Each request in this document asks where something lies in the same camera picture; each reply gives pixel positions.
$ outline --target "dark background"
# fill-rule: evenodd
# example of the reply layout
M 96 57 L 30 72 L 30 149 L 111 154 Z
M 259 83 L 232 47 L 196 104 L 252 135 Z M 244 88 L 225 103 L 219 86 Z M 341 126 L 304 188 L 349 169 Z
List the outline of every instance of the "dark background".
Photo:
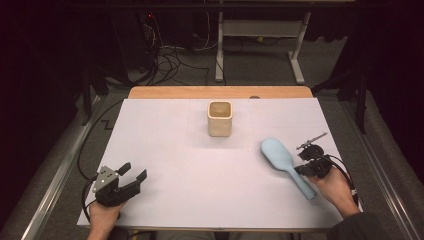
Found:
M 394 10 L 373 14 L 316 12 L 306 40 L 324 36 L 332 41 L 349 36 L 334 76 L 365 61 L 366 54 L 373 54 L 366 69 L 368 87 L 404 156 L 424 181 L 419 151 L 424 142 L 423 8 L 418 7 L 418 0 L 396 4 Z M 193 32 L 207 35 L 203 14 L 155 14 L 163 34 L 188 49 L 193 47 Z M 217 14 L 210 16 L 211 28 L 217 29 Z M 234 13 L 231 17 L 264 18 L 264 14 Z M 94 67 L 101 70 L 103 77 L 115 76 L 125 81 L 129 65 L 148 62 L 148 55 L 141 58 L 142 63 L 125 55 L 125 48 L 135 46 L 123 43 L 129 44 L 131 36 L 143 39 L 140 32 L 132 32 L 137 28 L 134 18 L 117 18 L 104 13 L 75 14 L 55 0 L 0 3 L 0 180 L 7 191 L 0 210 L 1 227 L 40 163 L 74 118 L 74 100 L 82 91 L 83 73 Z M 114 26 L 116 22 L 123 24 L 125 31 Z M 216 32 L 211 36 L 216 39 Z M 142 54 L 145 49 L 137 51 Z

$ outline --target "cup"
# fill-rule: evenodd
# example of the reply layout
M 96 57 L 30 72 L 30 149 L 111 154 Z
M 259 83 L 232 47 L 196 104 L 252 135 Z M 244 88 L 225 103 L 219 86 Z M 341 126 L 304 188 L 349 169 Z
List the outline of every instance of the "cup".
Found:
M 211 137 L 229 137 L 233 120 L 230 102 L 212 101 L 208 106 L 208 132 Z

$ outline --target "black sleeve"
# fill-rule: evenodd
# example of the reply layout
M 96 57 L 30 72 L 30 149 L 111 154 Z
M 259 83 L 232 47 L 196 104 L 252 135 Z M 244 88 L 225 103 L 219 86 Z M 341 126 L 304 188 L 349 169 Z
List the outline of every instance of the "black sleeve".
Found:
M 373 213 L 358 213 L 344 219 L 327 232 L 328 240 L 388 240 L 387 232 Z

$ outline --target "white tabletop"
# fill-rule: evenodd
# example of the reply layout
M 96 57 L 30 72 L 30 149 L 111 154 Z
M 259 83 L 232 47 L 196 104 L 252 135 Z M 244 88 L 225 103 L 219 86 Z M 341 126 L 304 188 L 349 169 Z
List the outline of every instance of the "white tabletop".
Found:
M 130 162 L 120 186 L 144 169 L 148 177 L 117 225 L 293 232 L 319 231 L 341 221 L 322 196 L 307 200 L 289 174 L 272 169 L 260 151 L 263 139 L 277 138 L 297 166 L 304 162 L 296 147 L 328 132 L 316 144 L 340 157 L 317 99 L 223 100 L 233 105 L 228 138 L 208 135 L 209 99 L 124 101 L 99 168 Z M 93 198 L 90 193 L 87 202 Z M 83 214 L 78 225 L 88 226 Z

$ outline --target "human hand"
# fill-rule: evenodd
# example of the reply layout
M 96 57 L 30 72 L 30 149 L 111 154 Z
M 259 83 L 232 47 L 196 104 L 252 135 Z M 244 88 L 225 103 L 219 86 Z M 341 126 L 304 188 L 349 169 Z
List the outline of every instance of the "human hand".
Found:
M 116 207 L 105 207 L 98 202 L 93 202 L 90 205 L 88 240 L 106 240 L 118 220 L 119 211 L 125 203 Z
M 360 212 L 353 200 L 347 180 L 339 169 L 332 167 L 324 178 L 308 177 L 308 179 L 318 187 L 321 195 L 337 208 L 343 218 Z

